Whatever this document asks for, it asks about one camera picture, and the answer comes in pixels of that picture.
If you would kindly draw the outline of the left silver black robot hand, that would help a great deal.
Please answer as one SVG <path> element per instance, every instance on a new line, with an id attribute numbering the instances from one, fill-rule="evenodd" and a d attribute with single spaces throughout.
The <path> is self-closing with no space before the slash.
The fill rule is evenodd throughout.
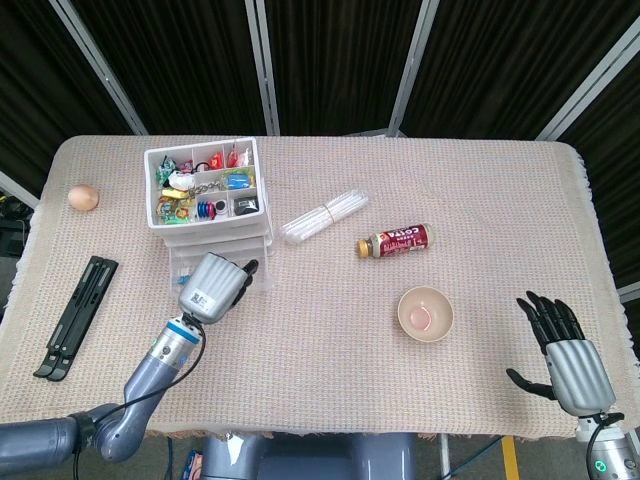
<path id="1" fill-rule="evenodd" d="M 238 266 L 223 256 L 207 253 L 181 291 L 181 311 L 201 324 L 217 323 L 242 299 L 259 265 L 258 260 L 251 259 Z"/>

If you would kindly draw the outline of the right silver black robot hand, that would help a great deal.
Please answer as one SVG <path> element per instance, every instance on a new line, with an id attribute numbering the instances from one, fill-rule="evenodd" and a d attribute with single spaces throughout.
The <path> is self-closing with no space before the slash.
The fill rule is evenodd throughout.
<path id="1" fill-rule="evenodd" d="M 574 417 L 607 413 L 616 396 L 603 361 L 573 310 L 559 299 L 552 301 L 532 291 L 516 302 L 529 321 L 551 383 L 531 382 L 513 368 L 506 370 L 509 379 L 527 393 L 558 402 Z"/>

